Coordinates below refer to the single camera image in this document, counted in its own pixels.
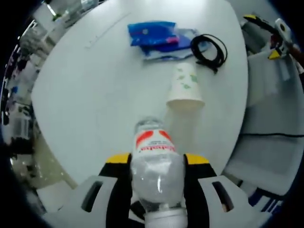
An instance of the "white paper cup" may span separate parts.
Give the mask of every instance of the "white paper cup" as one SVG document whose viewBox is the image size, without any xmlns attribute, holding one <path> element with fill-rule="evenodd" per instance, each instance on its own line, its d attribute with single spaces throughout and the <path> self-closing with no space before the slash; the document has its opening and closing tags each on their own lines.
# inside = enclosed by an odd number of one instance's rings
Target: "white paper cup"
<svg viewBox="0 0 304 228">
<path fill-rule="evenodd" d="M 167 106 L 179 111 L 191 111 L 203 105 L 194 66 L 189 63 L 177 64 L 173 72 Z"/>
</svg>

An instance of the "black cable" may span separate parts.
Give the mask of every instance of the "black cable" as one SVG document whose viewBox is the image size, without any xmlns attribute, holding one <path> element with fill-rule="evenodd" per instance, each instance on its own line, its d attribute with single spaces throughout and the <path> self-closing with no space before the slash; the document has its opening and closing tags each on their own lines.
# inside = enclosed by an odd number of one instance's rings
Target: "black cable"
<svg viewBox="0 0 304 228">
<path fill-rule="evenodd" d="M 224 55 L 223 50 L 220 48 L 220 46 L 213 39 L 211 39 L 207 36 L 213 37 L 213 38 L 217 39 L 219 42 L 221 42 L 225 48 L 226 55 Z M 200 43 L 205 42 L 205 41 L 210 42 L 217 49 L 218 53 L 214 60 L 205 58 L 199 49 Z M 198 61 L 196 63 L 200 64 L 200 65 L 205 65 L 205 66 L 211 68 L 215 74 L 217 73 L 218 68 L 224 64 L 224 62 L 226 61 L 226 59 L 228 57 L 228 51 L 227 51 L 226 45 L 219 38 L 217 38 L 211 34 L 202 34 L 202 35 L 199 35 L 199 36 L 193 38 L 190 46 L 191 46 L 193 55 L 198 59 Z"/>
<path fill-rule="evenodd" d="M 285 134 L 285 133 L 241 133 L 240 136 L 283 136 L 288 138 L 303 138 L 304 134 Z"/>
</svg>

